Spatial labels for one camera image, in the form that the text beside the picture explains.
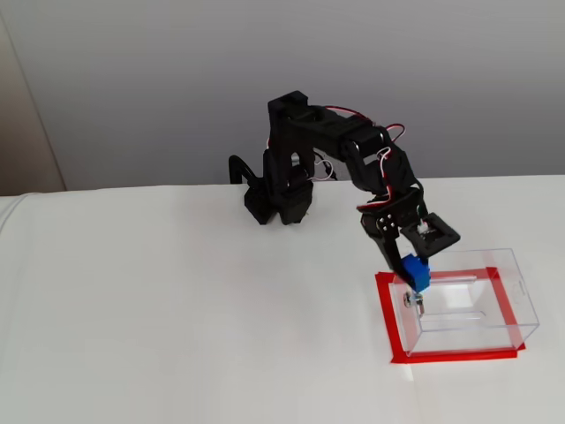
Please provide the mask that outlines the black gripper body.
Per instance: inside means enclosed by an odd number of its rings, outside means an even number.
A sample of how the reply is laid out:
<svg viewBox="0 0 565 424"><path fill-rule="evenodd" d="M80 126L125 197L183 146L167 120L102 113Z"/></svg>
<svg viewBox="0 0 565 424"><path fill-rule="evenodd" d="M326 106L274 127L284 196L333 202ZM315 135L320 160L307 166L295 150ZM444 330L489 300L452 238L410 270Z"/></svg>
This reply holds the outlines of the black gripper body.
<svg viewBox="0 0 565 424"><path fill-rule="evenodd" d="M358 206L364 216L375 219L380 228L404 228L419 224L427 216L423 191L411 187L406 193L385 202L372 202Z"/></svg>

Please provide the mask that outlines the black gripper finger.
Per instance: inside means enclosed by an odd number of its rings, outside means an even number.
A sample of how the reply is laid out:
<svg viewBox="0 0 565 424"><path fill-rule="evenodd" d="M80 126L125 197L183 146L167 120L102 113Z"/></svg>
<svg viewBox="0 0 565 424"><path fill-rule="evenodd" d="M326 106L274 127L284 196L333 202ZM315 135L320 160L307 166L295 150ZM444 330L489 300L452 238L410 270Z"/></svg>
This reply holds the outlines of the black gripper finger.
<svg viewBox="0 0 565 424"><path fill-rule="evenodd" d="M392 217L363 213L361 215L361 225L367 236L377 244L389 268L401 277L405 283L408 283L409 274L403 265L396 243L400 234Z"/></svg>
<svg viewBox="0 0 565 424"><path fill-rule="evenodd" d="M429 263L430 257L430 230L428 223L415 223L401 229L402 235L409 241L412 250L425 265Z"/></svg>

